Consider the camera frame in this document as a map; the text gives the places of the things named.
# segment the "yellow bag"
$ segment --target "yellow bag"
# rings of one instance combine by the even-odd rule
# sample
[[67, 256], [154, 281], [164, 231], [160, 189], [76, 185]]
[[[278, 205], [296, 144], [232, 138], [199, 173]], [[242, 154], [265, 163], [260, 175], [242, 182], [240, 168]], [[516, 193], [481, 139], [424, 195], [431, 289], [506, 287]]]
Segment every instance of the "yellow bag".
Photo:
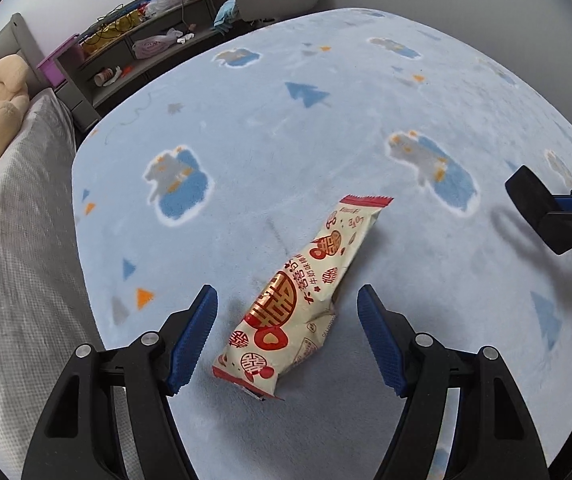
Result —
[[135, 9], [114, 22], [109, 23], [83, 41], [83, 51], [90, 56], [100, 48], [120, 38], [121, 35], [128, 30], [135, 28], [139, 23], [141, 23], [141, 16], [139, 10]]

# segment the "drawer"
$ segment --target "drawer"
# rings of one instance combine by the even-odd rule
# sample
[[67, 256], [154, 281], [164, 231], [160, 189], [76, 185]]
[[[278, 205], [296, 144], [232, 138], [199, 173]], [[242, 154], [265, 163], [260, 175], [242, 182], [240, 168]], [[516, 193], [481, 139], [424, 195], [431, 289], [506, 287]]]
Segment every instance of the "drawer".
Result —
[[79, 126], [82, 132], [86, 132], [93, 124], [101, 119], [101, 116], [92, 108], [88, 101], [83, 101], [73, 108], [72, 116], [74, 122]]
[[72, 85], [69, 82], [65, 82], [63, 86], [56, 91], [56, 96], [63, 101], [64, 105], [66, 105], [70, 110], [73, 110], [79, 103], [81, 103], [81, 101], [83, 101], [83, 94], [75, 85]]

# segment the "candy wrapper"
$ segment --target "candy wrapper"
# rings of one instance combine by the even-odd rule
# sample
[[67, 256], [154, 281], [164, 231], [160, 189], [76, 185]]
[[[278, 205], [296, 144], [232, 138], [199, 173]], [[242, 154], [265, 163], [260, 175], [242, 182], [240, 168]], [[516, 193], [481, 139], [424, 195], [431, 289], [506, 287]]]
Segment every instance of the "candy wrapper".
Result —
[[275, 274], [212, 366], [215, 377], [274, 397], [277, 378], [323, 345], [333, 294], [391, 198], [341, 199], [317, 236]]

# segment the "orange triangle print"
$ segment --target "orange triangle print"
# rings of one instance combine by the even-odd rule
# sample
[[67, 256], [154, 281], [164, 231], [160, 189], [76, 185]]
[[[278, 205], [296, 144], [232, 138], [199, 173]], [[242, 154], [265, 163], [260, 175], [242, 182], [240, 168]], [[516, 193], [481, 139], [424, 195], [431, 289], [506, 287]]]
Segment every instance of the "orange triangle print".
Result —
[[150, 301], [152, 301], [154, 297], [155, 295], [152, 292], [144, 290], [143, 288], [138, 288], [136, 290], [136, 307], [141, 310]]

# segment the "headboard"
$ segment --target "headboard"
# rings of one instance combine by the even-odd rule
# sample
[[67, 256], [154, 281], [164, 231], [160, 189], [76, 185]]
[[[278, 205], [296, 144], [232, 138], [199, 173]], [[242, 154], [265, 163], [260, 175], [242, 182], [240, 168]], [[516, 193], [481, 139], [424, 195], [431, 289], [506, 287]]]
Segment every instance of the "headboard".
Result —
[[0, 32], [0, 59], [10, 54], [19, 54], [30, 66], [27, 83], [31, 98], [50, 86], [41, 70], [37, 69], [44, 55], [28, 30], [23, 16], [18, 13], [12, 15], [8, 24]]

